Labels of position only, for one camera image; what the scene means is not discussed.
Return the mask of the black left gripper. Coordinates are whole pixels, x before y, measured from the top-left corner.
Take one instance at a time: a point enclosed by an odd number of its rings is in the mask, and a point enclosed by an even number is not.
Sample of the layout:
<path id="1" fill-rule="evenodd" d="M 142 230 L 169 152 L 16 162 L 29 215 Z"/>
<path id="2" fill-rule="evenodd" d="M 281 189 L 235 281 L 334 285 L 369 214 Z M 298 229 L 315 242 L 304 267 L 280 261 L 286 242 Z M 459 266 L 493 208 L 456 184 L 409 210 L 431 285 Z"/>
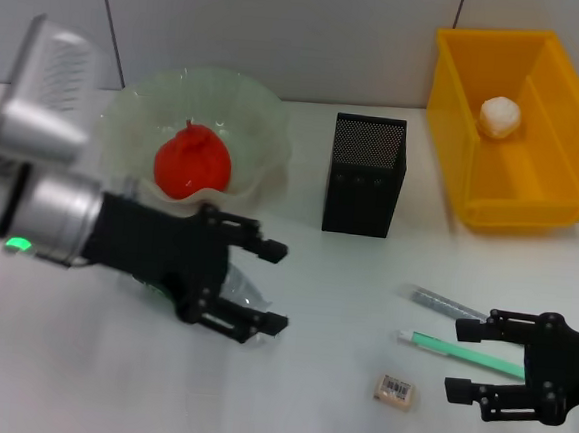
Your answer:
<path id="1" fill-rule="evenodd" d="M 275 264 L 289 252 L 263 236 L 259 221 L 211 204 L 204 216 L 177 218 L 107 192 L 83 258 L 163 288 L 184 323 L 200 323 L 240 344 L 256 334 L 276 337 L 288 317 L 216 300 L 228 271 L 228 245 Z"/>

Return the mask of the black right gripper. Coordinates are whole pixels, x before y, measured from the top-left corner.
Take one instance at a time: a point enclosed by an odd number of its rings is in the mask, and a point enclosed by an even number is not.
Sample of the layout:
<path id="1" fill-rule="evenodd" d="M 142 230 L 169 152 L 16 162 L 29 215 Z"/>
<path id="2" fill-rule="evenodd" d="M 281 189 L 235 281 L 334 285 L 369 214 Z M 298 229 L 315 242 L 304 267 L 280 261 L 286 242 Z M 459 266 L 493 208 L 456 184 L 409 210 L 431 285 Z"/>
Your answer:
<path id="1" fill-rule="evenodd" d="M 458 319 L 455 330 L 458 341 L 525 346 L 525 381 L 531 391 L 525 385 L 487 385 L 447 377 L 449 403 L 478 403 L 486 423 L 532 421 L 535 411 L 536 419 L 549 426 L 563 425 L 571 409 L 579 406 L 579 332 L 561 314 L 493 309 L 483 322 Z"/>

